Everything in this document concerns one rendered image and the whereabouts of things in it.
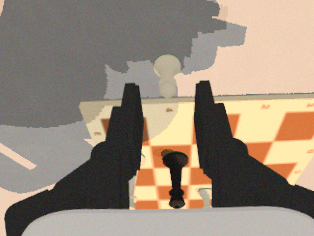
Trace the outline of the black chess piece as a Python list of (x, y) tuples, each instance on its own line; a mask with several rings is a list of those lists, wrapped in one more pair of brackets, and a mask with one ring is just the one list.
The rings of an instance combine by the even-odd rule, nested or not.
[(182, 152), (169, 152), (163, 156), (163, 164), (169, 168), (172, 189), (168, 205), (174, 209), (183, 208), (186, 203), (181, 189), (182, 169), (188, 164), (188, 156)]

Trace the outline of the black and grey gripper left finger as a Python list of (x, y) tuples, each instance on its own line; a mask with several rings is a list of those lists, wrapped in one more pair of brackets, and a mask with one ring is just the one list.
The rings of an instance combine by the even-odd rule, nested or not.
[(53, 189), (12, 204), (4, 216), (6, 236), (22, 236), (32, 221), (62, 210), (130, 209), (129, 181), (141, 167), (143, 128), (139, 85), (125, 83), (121, 106), (112, 107), (105, 141)]

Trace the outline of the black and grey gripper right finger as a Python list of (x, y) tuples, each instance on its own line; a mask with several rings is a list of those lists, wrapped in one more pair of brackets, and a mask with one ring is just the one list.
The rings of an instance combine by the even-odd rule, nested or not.
[(209, 80), (195, 86), (194, 129), (199, 169), (211, 179), (212, 208), (283, 207), (314, 219), (314, 191), (291, 185), (249, 155), (246, 144), (233, 138), (225, 105), (215, 103)]

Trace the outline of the orange and cream chessboard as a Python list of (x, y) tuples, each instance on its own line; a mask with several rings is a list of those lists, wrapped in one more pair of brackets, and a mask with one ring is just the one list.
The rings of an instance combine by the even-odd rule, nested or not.
[[(233, 138), (243, 141), (249, 155), (294, 185), (314, 156), (314, 94), (217, 96), (224, 103)], [(105, 141), (112, 106), (122, 100), (80, 102), (94, 145)], [(174, 209), (168, 205), (170, 171), (163, 164), (169, 152), (188, 156), (182, 187), (186, 205), (203, 208), (198, 190), (211, 188), (211, 179), (198, 166), (194, 129), (195, 97), (141, 99), (144, 128), (140, 168), (134, 196), (136, 209)]]

